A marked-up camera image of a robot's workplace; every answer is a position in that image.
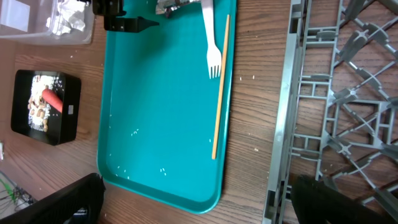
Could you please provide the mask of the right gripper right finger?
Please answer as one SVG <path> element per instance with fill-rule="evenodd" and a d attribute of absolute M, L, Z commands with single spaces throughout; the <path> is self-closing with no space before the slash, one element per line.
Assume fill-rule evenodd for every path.
<path fill-rule="evenodd" d="M 351 200 L 307 175 L 300 175 L 292 185 L 292 205 L 300 224 L 383 224 L 391 218 Z"/>

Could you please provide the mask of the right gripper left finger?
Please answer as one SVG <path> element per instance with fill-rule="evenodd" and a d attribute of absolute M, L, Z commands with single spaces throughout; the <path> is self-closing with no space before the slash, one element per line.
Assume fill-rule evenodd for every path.
<path fill-rule="evenodd" d="M 105 191 L 102 176 L 91 173 L 2 218 L 1 223 L 96 223 L 101 214 Z"/>

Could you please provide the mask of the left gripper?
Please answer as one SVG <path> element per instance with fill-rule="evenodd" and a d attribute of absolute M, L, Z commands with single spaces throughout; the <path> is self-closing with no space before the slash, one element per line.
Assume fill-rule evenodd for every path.
<path fill-rule="evenodd" d="M 159 25 L 158 22 L 141 16 L 136 18 L 111 17 L 126 14 L 126 11 L 123 10 L 123 0 L 92 0 L 91 4 L 95 15 L 108 16 L 104 17 L 104 29 L 107 31 L 139 33 L 149 27 Z"/>

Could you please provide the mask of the silver foil wrapper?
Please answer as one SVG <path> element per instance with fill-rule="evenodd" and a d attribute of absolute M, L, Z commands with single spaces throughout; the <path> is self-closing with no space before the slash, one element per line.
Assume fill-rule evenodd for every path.
<path fill-rule="evenodd" d="M 155 13 L 157 15 L 164 14 L 165 17 L 169 17 L 173 11 L 197 2 L 201 2 L 201 0 L 158 0 L 155 7 Z"/>

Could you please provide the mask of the white plastic fork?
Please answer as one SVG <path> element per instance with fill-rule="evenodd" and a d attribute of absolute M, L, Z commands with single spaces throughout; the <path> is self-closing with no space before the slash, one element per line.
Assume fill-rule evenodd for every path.
<path fill-rule="evenodd" d="M 201 0 L 203 21 L 205 24 L 208 49 L 206 60 L 209 78 L 217 78 L 221 74 L 221 52 L 215 43 L 214 5 L 213 0 Z"/>

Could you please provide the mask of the wooden chopstick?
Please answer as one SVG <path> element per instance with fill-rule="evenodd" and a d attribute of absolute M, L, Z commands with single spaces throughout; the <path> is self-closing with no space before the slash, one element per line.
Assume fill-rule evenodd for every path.
<path fill-rule="evenodd" d="M 212 154 L 211 154 L 211 158 L 213 160 L 216 159 L 217 150 L 218 150 L 221 108 L 222 108 L 222 102 L 223 102 L 223 88 L 224 88 L 224 80 L 225 80 L 225 72 L 226 72 L 226 58 L 228 55 L 229 28 L 230 28 L 230 20 L 231 20 L 230 17 L 231 16 L 229 14 L 226 17 L 226 27 L 225 27 L 225 32 L 224 32 L 223 52 L 222 52 L 222 58 L 221 58 L 221 75 L 220 75 L 220 85 L 219 85 L 219 92 L 218 92 L 218 104 L 217 104 L 217 111 L 216 111 L 213 148 L 212 148 Z"/>

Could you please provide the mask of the orange carrot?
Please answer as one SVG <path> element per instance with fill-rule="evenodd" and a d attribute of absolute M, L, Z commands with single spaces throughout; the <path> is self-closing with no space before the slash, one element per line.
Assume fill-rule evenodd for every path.
<path fill-rule="evenodd" d="M 44 89 L 42 91 L 42 98 L 52 107 L 54 107 L 57 111 L 62 113 L 63 110 L 63 102 L 57 96 L 57 94 L 49 89 Z"/>

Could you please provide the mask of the white napkin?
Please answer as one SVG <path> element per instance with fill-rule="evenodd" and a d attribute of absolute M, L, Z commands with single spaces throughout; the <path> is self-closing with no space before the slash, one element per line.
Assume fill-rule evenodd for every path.
<path fill-rule="evenodd" d="M 57 1 L 55 15 L 47 18 L 46 27 L 57 36 L 69 34 L 73 30 L 83 32 L 86 27 L 84 20 L 87 6 L 83 1 Z"/>

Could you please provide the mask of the black rectangular waste tray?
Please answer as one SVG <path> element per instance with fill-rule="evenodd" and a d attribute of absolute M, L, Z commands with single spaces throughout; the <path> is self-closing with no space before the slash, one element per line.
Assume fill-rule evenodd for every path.
<path fill-rule="evenodd" d="M 75 140 L 81 80 L 56 71 L 18 70 L 11 129 L 53 146 Z"/>

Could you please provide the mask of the grey plastic dishwasher rack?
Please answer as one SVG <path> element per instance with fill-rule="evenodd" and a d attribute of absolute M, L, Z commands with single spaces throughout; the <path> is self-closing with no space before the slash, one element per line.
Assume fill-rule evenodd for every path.
<path fill-rule="evenodd" d="M 397 221 L 397 2 L 292 0 L 262 221 L 308 175 Z"/>

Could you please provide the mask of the clear plastic storage bin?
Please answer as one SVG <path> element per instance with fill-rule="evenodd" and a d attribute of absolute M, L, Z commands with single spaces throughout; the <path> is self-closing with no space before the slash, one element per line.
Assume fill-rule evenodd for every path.
<path fill-rule="evenodd" d="M 93 1 L 1 0 L 1 38 L 33 45 L 89 44 Z"/>

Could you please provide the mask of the teal plastic serving tray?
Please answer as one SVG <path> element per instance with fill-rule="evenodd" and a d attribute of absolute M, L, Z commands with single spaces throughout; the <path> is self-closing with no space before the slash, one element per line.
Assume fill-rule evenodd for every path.
<path fill-rule="evenodd" d="M 220 197 L 228 138 L 236 1 L 215 0 L 215 42 L 228 46 L 224 88 L 210 78 L 199 3 L 170 17 L 155 1 L 126 1 L 126 17 L 156 21 L 109 31 L 97 166 L 110 184 L 191 213 Z"/>

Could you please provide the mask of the pile of rice and peanuts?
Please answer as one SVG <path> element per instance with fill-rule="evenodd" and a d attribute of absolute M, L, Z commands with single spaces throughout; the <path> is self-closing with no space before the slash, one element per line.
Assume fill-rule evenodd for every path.
<path fill-rule="evenodd" d="M 60 118 L 61 113 L 42 98 L 44 89 L 63 93 L 63 79 L 60 75 L 49 75 L 44 72 L 39 72 L 32 78 L 27 104 L 28 125 L 31 129 L 46 133 L 50 127 L 50 118 Z"/>

